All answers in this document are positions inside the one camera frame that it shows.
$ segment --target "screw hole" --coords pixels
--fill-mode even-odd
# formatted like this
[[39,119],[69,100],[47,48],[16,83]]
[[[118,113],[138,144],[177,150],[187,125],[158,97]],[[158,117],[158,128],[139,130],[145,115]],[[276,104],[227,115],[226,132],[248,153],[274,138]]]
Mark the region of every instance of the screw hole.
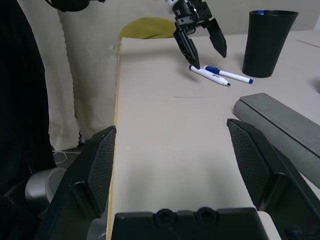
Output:
[[202,214],[201,214],[201,218],[204,222],[206,223],[210,223],[213,219],[214,219],[214,216],[212,215],[211,212],[209,211],[204,211]]
[[171,217],[168,213],[164,212],[159,216],[159,221],[161,224],[168,224],[171,220]]

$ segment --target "gray cylinder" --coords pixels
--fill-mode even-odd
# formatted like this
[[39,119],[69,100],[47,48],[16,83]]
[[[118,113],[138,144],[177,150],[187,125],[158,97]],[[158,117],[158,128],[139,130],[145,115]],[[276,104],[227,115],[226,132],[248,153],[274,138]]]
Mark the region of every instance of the gray cylinder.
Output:
[[24,196],[33,211],[39,213],[49,207],[65,172],[65,168],[56,167],[37,172],[30,177]]

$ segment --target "white curtain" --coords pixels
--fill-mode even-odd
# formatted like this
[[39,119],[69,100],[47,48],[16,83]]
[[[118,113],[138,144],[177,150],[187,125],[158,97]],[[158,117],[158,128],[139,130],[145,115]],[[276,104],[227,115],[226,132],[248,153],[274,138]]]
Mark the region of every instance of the white curtain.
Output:
[[[319,0],[206,0],[224,34],[248,30],[249,11],[287,9],[300,14],[294,30],[314,29]],[[50,141],[56,150],[74,148],[114,124],[117,49],[121,29],[143,17],[174,21],[165,0],[92,1],[79,12],[60,12],[45,0],[19,0],[43,60],[49,100]],[[197,36],[206,35],[197,30]]]
[[58,151],[75,148],[79,129],[73,80],[58,11],[44,0],[20,0],[19,4],[31,25],[45,69],[51,145]]

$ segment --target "blue marker cap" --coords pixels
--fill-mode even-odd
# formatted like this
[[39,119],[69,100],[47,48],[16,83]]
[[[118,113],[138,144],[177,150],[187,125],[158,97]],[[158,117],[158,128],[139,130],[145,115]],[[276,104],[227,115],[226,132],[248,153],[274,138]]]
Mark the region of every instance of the blue marker cap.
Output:
[[220,73],[220,69],[214,67],[214,66],[204,66],[204,69],[213,73],[213,74],[219,74]]
[[256,14],[259,14],[259,15],[264,15],[264,14],[265,14],[265,11],[263,11],[263,10],[257,10],[255,13],[256,13]]

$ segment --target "marker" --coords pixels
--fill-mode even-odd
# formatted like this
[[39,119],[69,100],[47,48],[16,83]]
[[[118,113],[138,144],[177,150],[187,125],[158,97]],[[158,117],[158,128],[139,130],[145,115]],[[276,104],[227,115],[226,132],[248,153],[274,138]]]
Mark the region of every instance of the marker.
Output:
[[204,66],[203,68],[205,70],[213,73],[213,74],[219,74],[221,76],[225,76],[225,77],[228,77],[228,78],[231,78],[231,79],[235,79],[235,80],[247,83],[247,84],[252,84],[254,82],[254,80],[251,79],[251,78],[248,78],[248,77],[245,77],[245,76],[240,76],[240,75],[237,75],[237,74],[234,74],[234,73],[231,73],[231,72],[227,72],[227,71],[221,71],[220,69],[218,69],[218,68],[216,68],[214,66]]
[[205,69],[196,69],[194,66],[190,65],[189,66],[189,69],[191,70],[191,72],[194,72],[196,74],[199,74],[217,84],[220,84],[220,85],[223,85],[223,86],[231,86],[231,84],[225,79],[223,78],[222,76],[218,76],[218,75],[215,75],[213,74],[212,72],[209,72]]

